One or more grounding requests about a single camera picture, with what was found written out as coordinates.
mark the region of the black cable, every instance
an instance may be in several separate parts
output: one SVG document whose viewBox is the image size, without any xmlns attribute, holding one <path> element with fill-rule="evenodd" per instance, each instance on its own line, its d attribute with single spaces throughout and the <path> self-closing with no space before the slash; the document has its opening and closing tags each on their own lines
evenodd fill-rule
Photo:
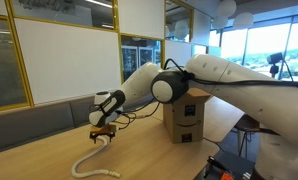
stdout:
<svg viewBox="0 0 298 180">
<path fill-rule="evenodd" d="M 123 122 L 120 122 L 120 121 L 114 121 L 114 122 L 119 123 L 119 124 L 126 124 L 126 126 L 124 126 L 124 127 L 119 127 L 119 130 L 127 128 L 136 119 L 136 114 L 135 113 L 121 114 L 121 115 L 128 118 L 128 122 L 123 123 Z"/>
<path fill-rule="evenodd" d="M 175 68 L 176 66 L 171 66 L 171 67 L 167 67 L 167 69 L 172 69 L 172 68 Z"/>
<path fill-rule="evenodd" d="M 219 147 L 219 149 L 220 149 L 222 152 L 225 152 L 225 150 L 224 150 L 218 143 L 216 143 L 216 142 L 214 142 L 214 141 L 211 141 L 210 139 L 207 139 L 207 138 L 205 138 L 205 137 L 203 137 L 203 139 L 206 140 L 206 141 L 209 141 L 209 142 L 211 142 L 211 143 L 214 143 L 215 145 L 217 145 L 217 146 Z"/>
<path fill-rule="evenodd" d="M 157 104 L 157 106 L 156 106 L 155 110 L 153 110 L 153 112 L 152 112 L 152 113 L 150 113 L 150 114 L 147 114 L 147 115 L 144 115 L 144 116 L 136 117 L 136 119 L 143 119 L 143 118 L 146 118 L 146 117 L 150 117 L 150 116 L 152 116 L 152 115 L 153 115 L 153 114 L 154 114 L 154 113 L 157 111 L 157 109 L 158 109 L 159 105 L 160 105 L 160 102 L 158 102 L 158 104 Z"/>
<path fill-rule="evenodd" d="M 167 69 L 167 65 L 168 65 L 168 63 L 169 62 L 173 62 L 173 64 L 179 69 L 179 71 L 180 72 L 182 72 L 182 73 L 184 73 L 184 70 L 173 60 L 173 59 L 171 59 L 171 58 L 169 58 L 169 59 L 167 59 L 167 61 L 166 61 L 166 63 L 165 63 L 165 65 L 164 65 L 164 67 L 163 67 L 163 69 L 164 70 L 166 70 Z"/>
<path fill-rule="evenodd" d="M 122 113 L 133 113 L 133 112 L 140 111 L 141 109 L 144 109 L 145 107 L 147 107 L 148 105 L 150 105 L 154 100 L 155 100 L 155 98 L 152 98 L 146 105 L 140 107 L 139 109 L 136 109 L 136 110 L 133 110 L 133 111 L 124 111 Z"/>
<path fill-rule="evenodd" d="M 167 64 L 169 62 L 173 62 L 175 66 L 179 69 L 180 72 L 186 77 L 188 80 L 193 80 L 200 84 L 205 85 L 238 85 L 238 86 L 255 86 L 255 85 L 267 85 L 267 86 L 293 86 L 298 87 L 298 82 L 290 82 L 290 81 L 266 81 L 266 80 L 244 80 L 244 81 L 232 81 L 232 82 L 218 82 L 218 81 L 208 81 L 208 80 L 202 80 L 197 79 L 194 76 L 188 76 L 187 71 L 180 68 L 180 66 L 173 60 L 173 59 L 167 59 L 164 68 L 167 67 Z"/>
</svg>

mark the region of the ceiling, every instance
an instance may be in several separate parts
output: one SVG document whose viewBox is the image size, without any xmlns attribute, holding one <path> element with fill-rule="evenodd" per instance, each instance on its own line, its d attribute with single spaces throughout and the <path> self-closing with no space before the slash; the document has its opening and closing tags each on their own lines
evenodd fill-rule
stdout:
<svg viewBox="0 0 298 180">
<path fill-rule="evenodd" d="M 181 0 L 204 14 L 215 17 L 221 0 Z M 255 21 L 285 17 L 298 14 L 298 0 L 235 0 L 237 10 L 233 19 L 242 12 L 254 14 Z"/>
</svg>

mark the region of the office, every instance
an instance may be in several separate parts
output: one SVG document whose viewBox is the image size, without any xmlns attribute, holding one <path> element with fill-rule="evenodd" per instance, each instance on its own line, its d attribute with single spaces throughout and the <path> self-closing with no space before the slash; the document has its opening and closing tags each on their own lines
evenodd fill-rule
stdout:
<svg viewBox="0 0 298 180">
<path fill-rule="evenodd" d="M 193 45 L 209 45 L 211 18 L 206 14 L 193 10 L 191 43 L 175 43 L 164 41 L 165 3 L 146 1 L 148 4 L 145 9 L 131 9 L 135 6 L 143 7 L 142 3 L 142 1 L 136 3 L 126 1 L 120 4 L 118 2 L 119 29 L 117 30 L 49 23 L 14 14 L 12 26 L 17 30 L 17 36 L 13 38 L 17 44 L 15 46 L 19 46 L 16 48 L 18 54 L 15 57 L 20 62 L 24 62 L 20 64 L 22 74 L 19 76 L 20 79 L 22 77 L 20 82 L 24 87 L 22 91 L 24 98 L 20 99 L 22 101 L 20 105 L 17 103 L 15 106 L 4 107 L 0 111 L 92 96 L 97 91 L 118 88 L 123 81 L 121 71 L 123 65 L 120 61 L 122 56 L 120 45 L 123 44 L 121 35 L 127 37 L 132 35 L 134 38 L 161 42 L 162 63 L 165 58 L 171 57 L 181 64 L 192 55 Z M 0 11 L 2 16 L 7 14 L 6 9 Z M 187 49 L 184 51 L 186 54 L 176 55 L 173 53 L 176 48 Z M 159 54 L 155 50 L 152 50 L 152 53 L 155 53 L 152 58 Z"/>
</svg>

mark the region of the table surface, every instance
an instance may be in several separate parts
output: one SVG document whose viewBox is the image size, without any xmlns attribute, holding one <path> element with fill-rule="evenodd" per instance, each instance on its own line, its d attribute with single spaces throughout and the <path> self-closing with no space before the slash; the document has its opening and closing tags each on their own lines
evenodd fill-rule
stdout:
<svg viewBox="0 0 298 180">
<path fill-rule="evenodd" d="M 217 115 L 206 113 L 205 129 L 229 132 L 235 123 L 224 123 L 228 115 L 220 115 L 227 112 L 223 109 L 227 105 L 214 98 L 207 103 L 210 107 L 206 105 L 206 112 L 212 108 Z M 150 107 L 139 114 L 152 110 Z M 120 173 L 120 179 L 194 179 L 206 166 L 208 156 L 218 152 L 218 146 L 208 141 L 172 144 L 159 113 L 162 115 L 161 107 L 152 117 L 136 120 L 118 131 L 105 149 L 79 165 L 78 172 L 109 169 Z M 240 113 L 235 109 L 234 114 L 232 117 L 238 117 Z M 216 122 L 208 123 L 218 118 L 223 121 L 220 128 Z M 1 152 L 0 179 L 75 179 L 71 176 L 72 165 L 102 143 L 94 144 L 89 139 L 89 130 L 90 125 L 86 125 Z M 208 139 L 221 139 L 215 135 L 215 130 L 205 130 L 204 135 Z M 94 178 L 116 179 L 107 175 L 85 179 Z"/>
</svg>

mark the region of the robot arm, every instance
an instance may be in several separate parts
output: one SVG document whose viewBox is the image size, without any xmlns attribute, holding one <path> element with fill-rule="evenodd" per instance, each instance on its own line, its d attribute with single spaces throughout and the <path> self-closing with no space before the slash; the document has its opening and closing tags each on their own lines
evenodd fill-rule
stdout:
<svg viewBox="0 0 298 180">
<path fill-rule="evenodd" d="M 106 119 L 118 107 L 133 103 L 150 92 L 157 101 L 172 103 L 191 87 L 200 88 L 240 108 L 298 147 L 298 87 L 286 86 L 271 77 L 210 55 L 192 57 L 183 70 L 163 71 L 152 63 L 145 64 L 120 90 L 101 103 L 102 108 L 90 114 L 90 122 L 102 127 L 112 121 Z"/>
</svg>

